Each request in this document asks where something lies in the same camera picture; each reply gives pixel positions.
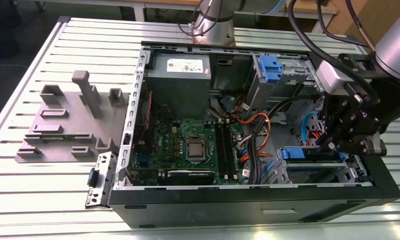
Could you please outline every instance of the cpu socket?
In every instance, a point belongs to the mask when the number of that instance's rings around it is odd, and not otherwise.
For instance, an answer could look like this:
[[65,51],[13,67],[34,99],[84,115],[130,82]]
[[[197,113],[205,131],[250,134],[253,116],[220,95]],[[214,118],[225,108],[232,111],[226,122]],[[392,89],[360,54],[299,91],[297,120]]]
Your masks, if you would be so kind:
[[185,156],[190,164],[197,165],[206,160],[206,139],[202,136],[185,137]]

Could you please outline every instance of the power supply label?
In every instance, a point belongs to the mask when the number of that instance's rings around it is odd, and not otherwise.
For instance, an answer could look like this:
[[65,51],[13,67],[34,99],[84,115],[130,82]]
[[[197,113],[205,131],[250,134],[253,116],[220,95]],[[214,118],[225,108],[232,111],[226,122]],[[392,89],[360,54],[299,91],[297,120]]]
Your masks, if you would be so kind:
[[173,73],[202,73],[202,60],[170,58],[166,60],[166,71]]

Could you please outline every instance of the sticker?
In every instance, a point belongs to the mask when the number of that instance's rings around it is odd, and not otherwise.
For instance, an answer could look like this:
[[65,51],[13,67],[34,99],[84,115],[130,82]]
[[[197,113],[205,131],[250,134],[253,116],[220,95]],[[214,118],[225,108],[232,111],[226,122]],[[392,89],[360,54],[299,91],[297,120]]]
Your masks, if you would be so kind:
[[249,105],[246,105],[245,103],[241,103],[241,107],[244,108],[244,110],[249,110]]
[[242,169],[241,176],[248,178],[249,174],[250,174],[250,171],[246,169]]
[[202,60],[170,58],[166,60],[166,71],[173,73],[202,73]]

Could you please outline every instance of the slotted aluminum surface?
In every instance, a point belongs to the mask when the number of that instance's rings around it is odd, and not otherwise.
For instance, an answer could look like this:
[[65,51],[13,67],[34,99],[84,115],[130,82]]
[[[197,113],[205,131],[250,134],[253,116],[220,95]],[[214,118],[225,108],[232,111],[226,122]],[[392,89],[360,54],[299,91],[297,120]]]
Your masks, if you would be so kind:
[[[361,51],[319,34],[309,36],[332,55]],[[234,38],[237,46],[307,50],[292,32],[237,28]],[[76,91],[72,72],[88,70],[89,81],[100,92],[110,88],[130,92],[141,41],[189,43],[190,39],[174,24],[81,18],[56,24],[0,115],[0,237],[400,239],[400,200],[361,209],[329,223],[133,231],[112,210],[84,209],[92,163],[14,162],[38,110],[42,86],[57,84],[62,91]],[[388,147],[383,159],[400,187],[400,119],[391,124],[383,139]]]

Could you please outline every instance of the ram slot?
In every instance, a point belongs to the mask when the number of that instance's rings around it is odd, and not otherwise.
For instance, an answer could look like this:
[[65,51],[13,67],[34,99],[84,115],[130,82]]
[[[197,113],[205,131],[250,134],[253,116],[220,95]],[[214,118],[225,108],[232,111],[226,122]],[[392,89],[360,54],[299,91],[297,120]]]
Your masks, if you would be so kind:
[[234,156],[233,156],[233,142],[232,142],[232,133],[229,131],[229,123],[222,124],[221,130],[222,130],[222,140],[224,140],[224,148],[225,148],[226,172],[230,178],[237,179],[236,167],[234,167]]
[[214,142],[216,142],[216,152],[217,152],[217,170],[218,177],[228,179],[228,167],[226,167],[226,158],[225,158],[225,145],[222,137],[222,124],[214,124]]

